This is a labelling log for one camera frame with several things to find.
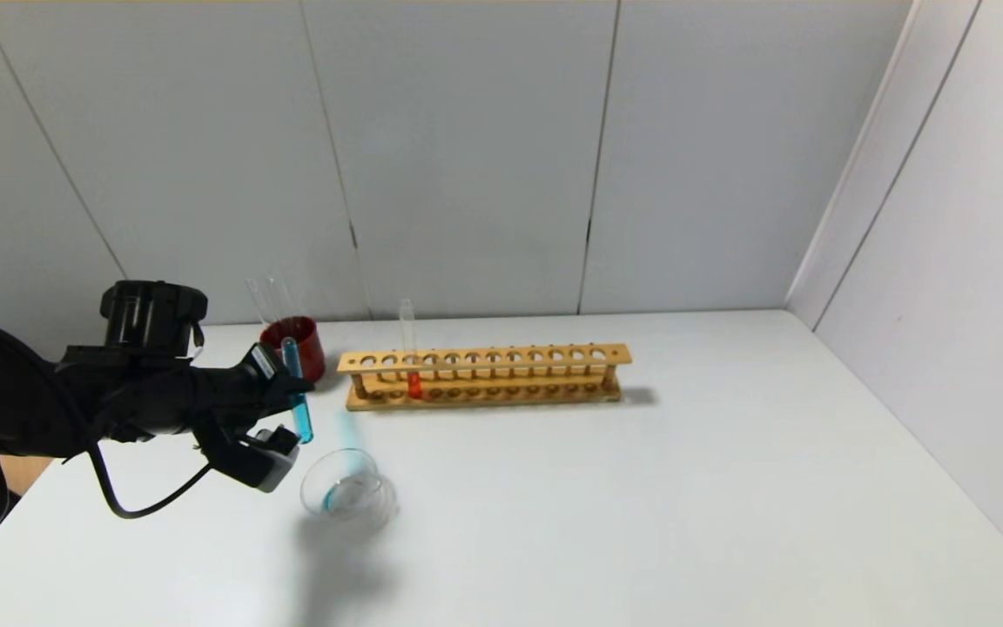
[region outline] test tube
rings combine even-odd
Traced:
[[[405,361],[407,364],[418,364],[417,338],[412,330],[412,324],[417,319],[412,312],[412,301],[407,298],[401,299],[401,346],[405,350]],[[417,370],[410,370],[409,376],[409,398],[423,397],[423,390],[420,388],[420,373]]]
[[[289,373],[294,377],[303,376],[300,366],[300,349],[296,346],[296,340],[286,337],[281,341],[281,356],[286,361]],[[296,435],[300,436],[300,443],[307,444],[312,440],[312,418],[307,413],[307,396],[303,393],[295,393],[292,398],[294,402],[294,421],[296,423]]]

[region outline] test tube with red liquid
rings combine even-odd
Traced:
[[[412,323],[417,319],[412,312],[412,301],[407,298],[401,299],[401,345],[405,350],[406,364],[417,365],[417,338],[412,331]],[[409,398],[423,397],[423,390],[420,389],[420,373],[417,370],[409,372]]]

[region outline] robotic arm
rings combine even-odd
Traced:
[[[88,453],[103,497],[124,518],[156,512],[210,469],[271,492],[292,467],[298,437],[283,425],[248,431],[260,418],[290,409],[292,395],[312,384],[291,376],[274,349],[260,342],[231,368],[192,366],[189,340],[203,345],[200,320],[207,312],[208,298],[199,290],[116,282],[100,305],[107,318],[103,345],[68,346],[56,364],[0,329],[0,452]],[[192,432],[206,466],[160,503],[126,512],[96,441],[144,441],[169,432]]]

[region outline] wall seam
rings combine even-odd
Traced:
[[[36,114],[36,107],[33,106],[32,100],[29,98],[28,92],[25,92],[25,87],[21,82],[21,78],[17,76],[15,67],[10,60],[10,56],[7,56],[7,50],[3,46],[3,40],[0,39],[0,55],[3,55],[3,63],[7,66],[7,71],[10,72],[10,78],[15,83],[17,91],[21,94],[21,99],[25,102],[25,108],[28,108],[31,115],[33,115],[33,122],[36,122],[36,126],[41,131],[41,135],[44,138],[45,145],[49,146],[49,151],[52,153],[52,158],[56,160],[56,166],[60,168],[61,174],[64,175],[64,180],[67,180],[68,187],[72,190],[72,195],[76,196],[76,200],[79,201],[80,207],[83,209],[84,215],[87,216],[88,222],[91,223],[92,229],[95,230],[95,234],[99,235],[99,240],[102,242],[104,248],[107,249],[107,253],[110,254],[110,259],[115,263],[115,267],[118,267],[118,274],[122,275],[123,279],[128,279],[126,274],[126,269],[122,267],[122,262],[118,261],[118,255],[115,254],[114,248],[110,246],[110,242],[107,241],[107,236],[103,234],[102,229],[99,228],[99,222],[95,221],[95,216],[91,214],[91,209],[87,206],[87,202],[83,200],[83,195],[80,194],[79,188],[76,186],[76,182],[73,182],[71,174],[68,172],[68,167],[64,164],[64,160],[60,158],[60,153],[56,150],[55,143],[52,142],[52,137],[49,135],[49,131],[44,127],[44,122],[41,122],[40,115]]]
[[[885,206],[888,204],[888,199],[893,195],[893,190],[896,190],[896,183],[900,181],[901,175],[904,169],[908,167],[908,161],[912,159],[912,153],[915,151],[916,143],[920,142],[920,137],[923,135],[924,128],[927,127],[927,120],[931,119],[932,111],[935,111],[935,106],[939,103],[940,96],[943,95],[943,87],[947,86],[947,79],[950,78],[951,72],[954,71],[954,66],[959,61],[959,53],[962,52],[962,47],[967,42],[970,36],[970,29],[974,25],[974,18],[978,16],[978,10],[982,5],[983,0],[978,0],[978,3],[974,5],[974,10],[970,13],[970,19],[967,20],[967,27],[962,31],[962,38],[959,39],[958,46],[955,46],[954,53],[951,55],[951,62],[947,65],[947,72],[943,74],[942,80],[939,81],[939,88],[935,89],[935,96],[931,99],[931,103],[927,106],[927,111],[924,112],[923,120],[920,122],[919,129],[916,129],[916,134],[912,137],[912,142],[908,145],[908,151],[904,153],[904,160],[901,161],[901,166],[896,169],[896,175],[893,175],[893,182],[889,183],[888,190],[885,191],[884,198],[881,198],[881,204],[877,206],[876,214],[873,215],[873,220],[869,222],[865,234],[862,235],[859,245],[854,249],[854,254],[851,255],[851,259],[847,263],[847,269],[843,270],[843,275],[839,279],[839,283],[835,283],[834,289],[830,293],[830,298],[827,298],[827,303],[823,306],[822,311],[819,313],[818,319],[811,326],[811,332],[816,332],[819,329],[819,325],[822,324],[823,318],[827,316],[827,312],[830,311],[830,306],[833,305],[834,297],[839,296],[839,291],[843,287],[843,283],[847,282],[847,277],[849,276],[849,271],[854,267],[854,262],[857,261],[859,255],[862,253],[862,248],[865,247],[865,242],[869,239],[869,234],[872,234],[873,228],[877,225],[877,220],[881,218],[881,211],[884,211]]]
[[[323,111],[323,124],[327,128],[327,139],[331,142],[331,159],[335,162],[335,178],[339,180],[339,194],[343,199],[343,214],[346,214],[346,226],[350,230],[351,243],[354,246],[354,266],[359,271],[359,282],[362,283],[362,298],[366,299],[366,316],[373,320],[373,303],[370,301],[370,289],[366,286],[366,273],[362,271],[362,254],[359,253],[358,230],[354,229],[351,220],[350,204],[346,202],[346,182],[343,182],[343,168],[339,164],[339,148],[335,145],[335,132],[331,128],[331,112],[327,110],[327,99],[323,95],[323,82],[320,80],[320,68],[315,62],[315,43],[312,41],[312,29],[307,22],[307,11],[304,0],[296,0],[300,6],[300,19],[304,23],[304,39],[307,40],[307,55],[312,59],[312,74],[315,75],[315,91],[320,96],[320,108]]]

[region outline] red liquid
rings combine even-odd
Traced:
[[[420,389],[420,373],[409,373],[409,398],[420,398],[425,393]]]

